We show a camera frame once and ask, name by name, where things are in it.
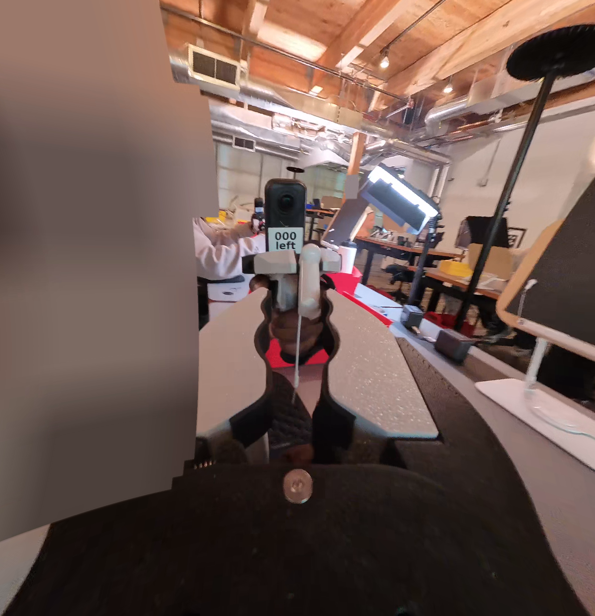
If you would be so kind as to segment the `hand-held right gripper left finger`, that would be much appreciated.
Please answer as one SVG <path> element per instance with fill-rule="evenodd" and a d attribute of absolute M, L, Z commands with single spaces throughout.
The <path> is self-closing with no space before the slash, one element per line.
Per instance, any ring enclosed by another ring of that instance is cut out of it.
<path fill-rule="evenodd" d="M 259 288 L 212 318 L 199 333 L 197 435 L 230 425 L 266 395 L 271 367 L 269 290 Z"/>

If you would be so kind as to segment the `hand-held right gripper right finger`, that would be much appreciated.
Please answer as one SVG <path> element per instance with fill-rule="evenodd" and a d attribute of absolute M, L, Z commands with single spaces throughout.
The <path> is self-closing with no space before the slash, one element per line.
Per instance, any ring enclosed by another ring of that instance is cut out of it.
<path fill-rule="evenodd" d="M 374 437 L 436 440 L 439 430 L 389 327 L 336 290 L 326 299 L 334 338 L 327 364 L 331 401 Z"/>

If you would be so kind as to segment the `white handle with thin rod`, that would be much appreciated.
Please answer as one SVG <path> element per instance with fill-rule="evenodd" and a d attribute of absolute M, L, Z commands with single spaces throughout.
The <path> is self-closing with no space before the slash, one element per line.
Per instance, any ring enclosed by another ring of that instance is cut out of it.
<path fill-rule="evenodd" d="M 316 244 L 308 243 L 302 248 L 299 259 L 299 283 L 297 303 L 296 360 L 294 367 L 294 394 L 299 386 L 299 356 L 302 319 L 316 320 L 321 315 L 320 265 L 322 252 Z"/>

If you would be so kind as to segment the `person's left hand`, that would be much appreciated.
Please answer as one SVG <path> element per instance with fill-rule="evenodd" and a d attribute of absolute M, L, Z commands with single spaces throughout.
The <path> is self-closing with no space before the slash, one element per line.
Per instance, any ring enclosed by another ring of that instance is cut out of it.
<path fill-rule="evenodd" d="M 269 332 L 280 346 L 281 358 L 287 364 L 305 365 L 323 348 L 324 323 L 321 317 L 301 317 L 298 308 L 272 311 Z"/>

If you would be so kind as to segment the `red plastic bin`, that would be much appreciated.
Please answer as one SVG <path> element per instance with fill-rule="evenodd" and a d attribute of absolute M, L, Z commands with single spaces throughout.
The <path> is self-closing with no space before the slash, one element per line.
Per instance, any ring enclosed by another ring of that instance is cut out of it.
<path fill-rule="evenodd" d="M 378 290 L 372 285 L 362 284 L 362 273 L 354 267 L 351 274 L 348 273 L 331 273 L 335 290 L 340 294 L 351 299 L 356 304 L 367 306 L 365 310 L 371 314 L 377 314 L 377 319 L 383 322 L 387 327 L 395 321 L 394 315 L 397 317 L 400 309 L 400 304 L 397 304 L 394 299 L 385 290 Z M 292 362 L 281 357 L 281 349 L 277 341 L 271 341 L 269 350 L 266 353 L 272 369 L 293 367 Z M 329 355 L 321 348 L 306 362 L 306 365 L 323 365 L 328 360 Z"/>

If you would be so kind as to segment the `black board on white stand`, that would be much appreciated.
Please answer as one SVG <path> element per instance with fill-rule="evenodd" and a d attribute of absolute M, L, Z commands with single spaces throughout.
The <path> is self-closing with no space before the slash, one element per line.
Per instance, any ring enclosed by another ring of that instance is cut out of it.
<path fill-rule="evenodd" d="M 369 213 L 369 202 L 362 196 L 346 200 L 335 213 L 327 230 L 322 236 L 322 242 L 340 246 L 343 242 L 352 242 Z"/>
<path fill-rule="evenodd" d="M 552 347 L 595 363 L 595 177 L 566 218 L 535 241 L 496 312 L 536 345 L 522 380 L 482 381 L 477 390 L 595 471 L 595 415 L 537 385 Z"/>

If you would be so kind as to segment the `black office chair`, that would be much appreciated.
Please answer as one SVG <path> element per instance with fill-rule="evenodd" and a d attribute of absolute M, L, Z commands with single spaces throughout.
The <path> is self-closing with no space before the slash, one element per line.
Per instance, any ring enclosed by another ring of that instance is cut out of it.
<path fill-rule="evenodd" d="M 390 284 L 394 284 L 396 282 L 400 283 L 399 288 L 396 290 L 394 298 L 397 303 L 405 304 L 408 296 L 402 292 L 402 285 L 404 283 L 411 284 L 414 280 L 415 276 L 415 268 L 413 266 L 401 265 L 401 264 L 390 264 L 386 266 L 385 272 L 392 275 L 390 280 Z"/>

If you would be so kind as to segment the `studio light panel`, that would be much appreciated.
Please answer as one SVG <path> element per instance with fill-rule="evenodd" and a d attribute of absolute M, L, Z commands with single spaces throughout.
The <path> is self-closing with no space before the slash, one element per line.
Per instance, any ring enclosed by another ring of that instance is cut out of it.
<path fill-rule="evenodd" d="M 370 171 L 357 196 L 414 235 L 441 219 L 440 208 L 431 197 L 382 163 Z"/>

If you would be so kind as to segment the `white air vent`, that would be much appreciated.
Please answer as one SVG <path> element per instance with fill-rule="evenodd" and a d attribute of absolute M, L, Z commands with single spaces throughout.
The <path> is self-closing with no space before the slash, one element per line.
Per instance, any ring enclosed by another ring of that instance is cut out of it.
<path fill-rule="evenodd" d="M 187 67 L 191 77 L 210 87 L 240 90 L 241 64 L 238 60 L 188 44 Z"/>

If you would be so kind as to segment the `cardboard box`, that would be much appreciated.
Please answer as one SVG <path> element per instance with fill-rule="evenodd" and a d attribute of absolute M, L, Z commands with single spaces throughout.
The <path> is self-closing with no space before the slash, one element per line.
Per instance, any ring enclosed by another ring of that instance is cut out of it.
<path fill-rule="evenodd" d="M 468 247 L 468 265 L 474 271 L 480 257 L 483 245 L 471 243 Z M 509 248 L 492 246 L 482 273 L 495 275 L 501 280 L 508 281 L 514 269 L 514 252 Z"/>

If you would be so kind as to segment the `black pole with round disc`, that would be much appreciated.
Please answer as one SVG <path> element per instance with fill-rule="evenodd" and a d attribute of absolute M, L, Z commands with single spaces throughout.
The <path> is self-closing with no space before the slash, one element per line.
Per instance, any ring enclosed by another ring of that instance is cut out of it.
<path fill-rule="evenodd" d="M 518 81 L 540 80 L 541 85 L 488 227 L 463 303 L 456 315 L 455 331 L 460 332 L 465 322 L 471 300 L 484 272 L 498 228 L 555 81 L 559 78 L 577 76 L 594 68 L 595 24 L 550 30 L 524 42 L 509 56 L 506 70 L 511 77 Z"/>

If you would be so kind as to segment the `silver air duct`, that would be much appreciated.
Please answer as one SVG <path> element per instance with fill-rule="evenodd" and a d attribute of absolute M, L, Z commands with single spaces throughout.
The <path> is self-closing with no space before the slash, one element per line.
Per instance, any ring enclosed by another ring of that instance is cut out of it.
<path fill-rule="evenodd" d="M 398 155 L 437 167 L 451 163 L 439 152 L 396 138 L 391 130 L 366 119 L 359 111 L 292 88 L 280 88 L 277 92 L 269 83 L 245 78 L 242 68 L 238 92 L 217 89 L 189 75 L 187 51 L 170 49 L 169 58 L 176 82 L 195 85 L 203 94 L 236 100 L 255 109 L 233 111 L 229 104 L 216 104 L 213 125 L 234 136 L 262 140 L 285 152 L 309 153 L 312 147 L 328 149 L 349 162 L 349 141 L 360 133 L 374 138 L 364 149 L 364 164 Z"/>

